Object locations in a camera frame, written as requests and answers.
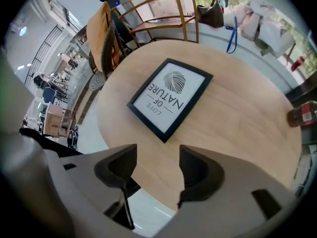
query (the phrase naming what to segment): red bottle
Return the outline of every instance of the red bottle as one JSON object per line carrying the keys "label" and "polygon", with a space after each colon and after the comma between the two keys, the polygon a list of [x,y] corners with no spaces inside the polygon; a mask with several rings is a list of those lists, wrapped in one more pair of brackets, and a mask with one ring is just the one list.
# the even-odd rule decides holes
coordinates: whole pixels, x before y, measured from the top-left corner
{"label": "red bottle", "polygon": [[317,121],[317,102],[308,101],[287,113],[290,127],[304,126]]}
{"label": "red bottle", "polygon": [[309,54],[309,52],[306,52],[302,56],[298,57],[296,62],[294,62],[291,67],[292,72],[295,71],[299,66],[301,66],[305,62],[305,59],[309,56]]}

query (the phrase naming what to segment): black handbag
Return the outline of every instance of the black handbag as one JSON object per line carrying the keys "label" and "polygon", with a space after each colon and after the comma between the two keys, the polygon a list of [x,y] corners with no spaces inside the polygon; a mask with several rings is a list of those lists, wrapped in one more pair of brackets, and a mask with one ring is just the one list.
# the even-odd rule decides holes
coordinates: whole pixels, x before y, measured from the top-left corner
{"label": "black handbag", "polygon": [[198,22],[212,27],[223,27],[223,13],[218,0],[212,0],[210,7],[197,6]]}

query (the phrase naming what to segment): framed print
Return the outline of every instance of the framed print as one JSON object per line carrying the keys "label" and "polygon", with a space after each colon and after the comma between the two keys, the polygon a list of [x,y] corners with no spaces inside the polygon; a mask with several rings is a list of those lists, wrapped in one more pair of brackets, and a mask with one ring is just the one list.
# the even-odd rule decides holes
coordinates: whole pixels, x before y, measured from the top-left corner
{"label": "framed print", "polygon": [[173,59],[166,59],[127,104],[164,143],[195,106],[212,75]]}

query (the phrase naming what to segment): wooden table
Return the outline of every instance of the wooden table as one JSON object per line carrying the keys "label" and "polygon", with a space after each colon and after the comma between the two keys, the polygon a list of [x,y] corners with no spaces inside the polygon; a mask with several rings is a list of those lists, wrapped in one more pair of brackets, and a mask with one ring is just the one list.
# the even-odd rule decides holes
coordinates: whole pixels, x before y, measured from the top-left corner
{"label": "wooden table", "polygon": [[[164,144],[126,104],[166,58],[214,77]],[[132,178],[176,210],[179,192],[184,189],[180,144],[248,160],[289,187],[301,153],[300,129],[290,128],[286,121],[291,109],[269,79],[239,59],[196,43],[165,40],[137,49],[112,73],[99,96],[98,126],[110,148],[138,145],[138,165]]]}

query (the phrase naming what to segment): wooden chair leg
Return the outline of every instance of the wooden chair leg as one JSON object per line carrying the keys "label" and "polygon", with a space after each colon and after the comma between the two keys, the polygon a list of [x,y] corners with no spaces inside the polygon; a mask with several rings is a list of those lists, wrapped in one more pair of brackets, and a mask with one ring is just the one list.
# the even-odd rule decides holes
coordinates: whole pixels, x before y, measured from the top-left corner
{"label": "wooden chair leg", "polygon": [[193,0],[193,6],[194,6],[195,26],[196,26],[196,42],[199,43],[199,27],[198,27],[198,13],[197,13],[196,0]]}
{"label": "wooden chair leg", "polygon": [[184,40],[187,41],[186,23],[185,23],[185,18],[184,18],[182,3],[181,3],[180,0],[176,0],[176,3],[177,3],[179,15],[180,15],[180,20],[181,20],[181,22],[182,22]]}

